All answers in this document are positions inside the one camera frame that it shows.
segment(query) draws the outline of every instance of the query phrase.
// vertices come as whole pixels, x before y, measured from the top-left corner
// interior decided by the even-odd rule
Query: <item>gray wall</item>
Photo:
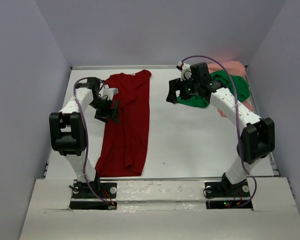
[[[34,0],[0,0],[0,240],[17,240],[70,69]]]
[[[249,64],[285,0],[36,0],[71,66]]]
[[[261,114],[275,121],[275,160],[300,212],[300,0],[286,1],[248,76]]]

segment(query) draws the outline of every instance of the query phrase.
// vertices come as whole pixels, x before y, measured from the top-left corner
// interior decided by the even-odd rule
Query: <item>white panel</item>
[[[33,189],[29,210],[67,209],[70,204],[73,179],[37,179]]]
[[[120,72],[132,74],[140,69],[73,70],[65,95],[67,103],[73,95],[73,84],[83,77],[106,80]],[[180,77],[177,69],[151,69],[150,127],[147,158],[141,177],[194,178],[221,177],[237,157],[236,128],[210,105],[202,109],[166,102],[168,81]],[[105,124],[94,119],[95,110],[85,111],[89,133],[89,160],[95,165],[102,148]],[[252,170],[255,176],[273,176],[269,158]],[[47,179],[76,178],[70,164],[57,152],[49,158]]]
[[[204,181],[119,181],[118,201],[203,201]]]
[[[56,185],[47,182],[50,188],[36,185],[35,190],[42,191],[47,198],[50,197],[46,200],[51,202],[55,199],[54,192],[60,188],[58,181],[55,180]],[[121,210],[112,211],[30,208],[20,240],[300,240],[300,216],[297,208],[291,205],[293,200],[287,180],[269,177],[266,180],[258,178],[257,181],[261,191],[253,204],[273,206],[278,194],[283,200],[282,208],[207,210],[204,201],[197,204],[195,200],[183,206],[163,202],[147,206],[136,203],[137,206],[125,205]],[[119,188],[121,184],[122,188],[126,186],[126,183],[119,181]],[[196,189],[196,184],[187,185],[184,181],[176,181],[176,184]],[[174,183],[166,181],[162,185],[172,187]],[[144,199],[151,199],[151,194],[144,192]]]

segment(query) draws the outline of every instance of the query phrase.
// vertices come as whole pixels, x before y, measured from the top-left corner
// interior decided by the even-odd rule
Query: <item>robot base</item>
[[[206,209],[233,209],[233,207],[236,207],[237,204],[240,201],[234,200],[234,201],[214,201],[209,200],[205,202]],[[237,209],[253,209],[253,205],[251,202],[244,206],[240,206]]]
[[[117,206],[117,183],[116,182],[101,182],[100,191],[97,190],[94,182],[90,182],[90,185],[94,192],[101,197],[106,199],[109,203],[105,203],[97,199],[90,191],[88,185],[83,182],[74,181],[72,189],[72,196],[70,202],[70,209],[72,210],[111,210]]]

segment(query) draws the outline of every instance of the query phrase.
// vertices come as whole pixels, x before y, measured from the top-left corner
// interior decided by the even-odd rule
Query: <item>screw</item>
[[[208,194],[210,194],[210,193],[212,193],[212,189],[211,189],[211,188],[212,188],[211,186],[206,186],[205,191],[206,191]]]
[[[247,185],[244,185],[242,187],[242,191],[244,191],[245,193],[248,193],[249,192],[249,187]]]
[[[117,192],[116,187],[113,186],[113,187],[110,188],[110,193],[111,194],[115,194],[116,192]]]
[[[73,187],[73,186],[69,185],[69,188],[71,188],[73,194],[78,194],[79,193],[79,187],[77,187],[77,186]]]

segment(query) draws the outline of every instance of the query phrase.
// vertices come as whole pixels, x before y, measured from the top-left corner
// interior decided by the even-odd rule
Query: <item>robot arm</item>
[[[118,123],[119,101],[116,101],[114,108],[111,108],[113,96],[118,93],[118,89],[104,89],[103,96],[100,96],[101,82],[96,77],[88,77],[86,83],[78,83],[75,90],[76,99],[80,103],[82,113],[90,105],[96,109],[94,118],[105,123],[108,119]],[[86,183],[87,179],[98,191],[100,178],[89,159],[86,162],[85,176],[83,175],[87,147],[86,131],[74,96],[59,112],[50,114],[49,125],[52,149],[69,161],[80,184]]]
[[[227,118],[236,125],[235,97],[221,81],[211,79],[206,63],[191,66],[184,63],[179,64],[177,68],[181,71],[181,78],[169,81],[167,102],[173,104],[178,102],[176,91],[180,91],[179,95],[183,100],[199,95],[225,113]],[[261,118],[239,101],[238,110],[243,161],[246,170],[250,172],[262,158],[275,149],[275,124],[271,118]],[[233,196],[247,178],[238,146],[237,152],[237,158],[231,168],[223,174],[219,186],[215,189],[229,196]]]

